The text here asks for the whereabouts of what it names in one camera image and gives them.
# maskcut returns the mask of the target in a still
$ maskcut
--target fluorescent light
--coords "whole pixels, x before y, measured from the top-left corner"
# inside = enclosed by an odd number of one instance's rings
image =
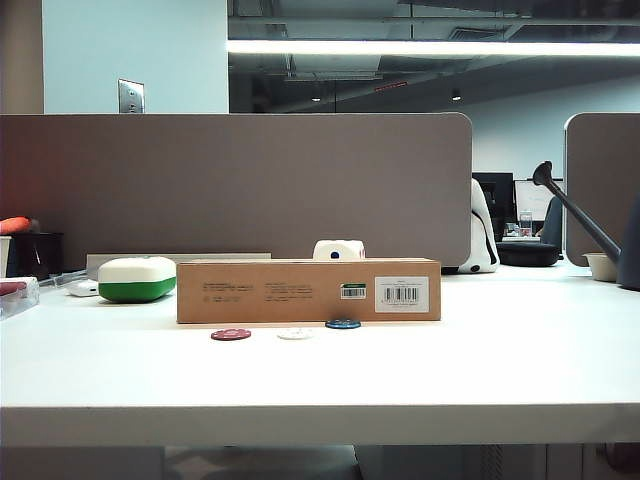
[[[227,40],[229,53],[295,55],[424,55],[435,57],[640,57],[637,43],[510,43],[384,40]]]

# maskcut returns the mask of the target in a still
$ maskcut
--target exposed ceiling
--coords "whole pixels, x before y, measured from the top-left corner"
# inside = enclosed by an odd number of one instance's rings
[[[231,39],[640,41],[637,0],[228,0],[228,12]],[[231,111],[358,111],[371,95],[435,110],[452,87],[484,101],[640,74],[640,62],[231,54],[229,72]]]

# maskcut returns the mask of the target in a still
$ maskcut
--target cardboard box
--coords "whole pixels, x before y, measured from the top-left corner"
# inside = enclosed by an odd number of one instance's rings
[[[203,260],[178,264],[178,323],[439,320],[427,259]]]

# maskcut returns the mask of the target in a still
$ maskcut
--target gray partition panel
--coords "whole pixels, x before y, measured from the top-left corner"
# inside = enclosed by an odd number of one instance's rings
[[[461,114],[0,117],[0,215],[87,252],[271,252],[319,239],[445,265],[469,253]]]
[[[640,192],[640,113],[583,113],[566,126],[567,195],[620,245],[635,195]],[[602,251],[567,215],[569,259]]]

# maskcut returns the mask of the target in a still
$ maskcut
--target black watering can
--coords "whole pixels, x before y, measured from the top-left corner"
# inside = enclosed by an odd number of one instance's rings
[[[580,207],[567,197],[551,178],[551,162],[538,165],[533,172],[533,183],[544,185],[560,199],[566,209],[580,222],[587,233],[602,248],[607,257],[618,267],[618,283],[623,288],[640,290],[640,195],[631,208],[631,216],[623,237],[622,249]]]

